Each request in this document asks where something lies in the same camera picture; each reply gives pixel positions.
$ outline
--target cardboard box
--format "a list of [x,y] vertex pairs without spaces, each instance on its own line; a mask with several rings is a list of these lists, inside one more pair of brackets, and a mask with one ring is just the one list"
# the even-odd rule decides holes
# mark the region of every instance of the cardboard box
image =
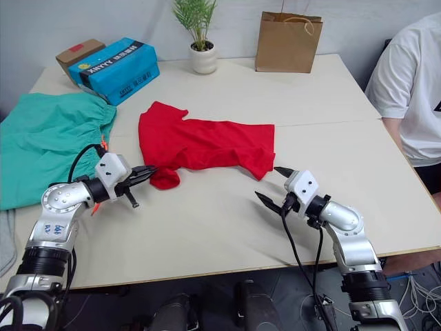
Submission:
[[86,92],[117,106],[159,75],[153,46],[122,38],[69,67]]
[[83,43],[79,43],[78,45],[72,46],[71,48],[65,50],[64,52],[61,52],[55,57],[55,59],[57,59],[58,63],[60,63],[60,66],[63,68],[65,73],[68,74],[73,84],[76,85],[76,82],[72,79],[72,77],[69,74],[69,67],[72,64],[84,59],[85,57],[88,57],[92,53],[102,50],[104,47],[105,47],[104,43],[101,43],[96,39],[89,39],[87,41],[84,41]]

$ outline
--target green cloth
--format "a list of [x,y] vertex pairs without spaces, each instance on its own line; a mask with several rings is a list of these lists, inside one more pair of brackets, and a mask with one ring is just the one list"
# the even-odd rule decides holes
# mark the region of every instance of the green cloth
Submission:
[[[66,182],[75,156],[109,133],[116,108],[88,93],[26,94],[0,124],[0,210],[40,202],[54,182]],[[93,176],[99,158],[86,152],[73,178]]]

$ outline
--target person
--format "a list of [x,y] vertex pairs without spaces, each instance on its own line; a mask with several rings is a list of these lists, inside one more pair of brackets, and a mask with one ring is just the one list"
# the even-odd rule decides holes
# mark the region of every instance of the person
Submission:
[[[441,12],[392,39],[365,93],[441,208]],[[404,254],[389,258],[384,271],[414,270],[436,261],[441,250]]]

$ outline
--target shirt sleeve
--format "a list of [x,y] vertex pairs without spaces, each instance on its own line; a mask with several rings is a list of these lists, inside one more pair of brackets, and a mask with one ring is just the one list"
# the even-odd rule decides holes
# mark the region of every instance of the shirt sleeve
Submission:
[[417,56],[401,45],[384,50],[366,87],[367,98],[382,117],[404,118],[417,66]]

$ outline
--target white wall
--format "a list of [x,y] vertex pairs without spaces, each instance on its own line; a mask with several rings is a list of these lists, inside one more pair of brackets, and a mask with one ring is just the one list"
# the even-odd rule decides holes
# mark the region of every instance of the white wall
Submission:
[[[218,0],[209,38],[221,57],[256,54],[260,14],[283,0]],[[150,43],[159,59],[184,59],[189,35],[171,0],[0,0],[0,111],[8,113],[55,55],[91,37]],[[337,52],[362,88],[385,39],[441,11],[440,0],[285,0],[285,12],[324,19],[318,54]]]

